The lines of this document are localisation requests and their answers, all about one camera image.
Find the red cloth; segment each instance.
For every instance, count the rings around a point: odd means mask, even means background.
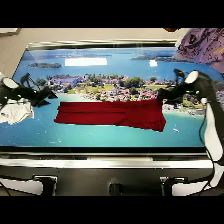
[[[129,126],[162,132],[162,102],[61,102],[56,123]]]

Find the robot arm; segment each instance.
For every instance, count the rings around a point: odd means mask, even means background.
[[[172,195],[189,195],[201,190],[216,187],[224,178],[224,111],[216,99],[214,82],[208,75],[199,71],[191,72],[188,77],[171,90],[160,89],[158,100],[167,99],[175,102],[183,97],[185,93],[197,95],[199,101],[206,105],[206,130],[204,134],[205,146],[208,156],[214,165],[214,172],[211,174],[210,186],[208,181],[193,181],[191,183],[178,183],[172,187]]]

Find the floor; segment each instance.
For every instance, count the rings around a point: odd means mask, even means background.
[[[0,37],[0,72],[12,77],[27,46],[32,42],[102,39],[177,39],[180,29],[162,28],[22,28],[18,35]]]

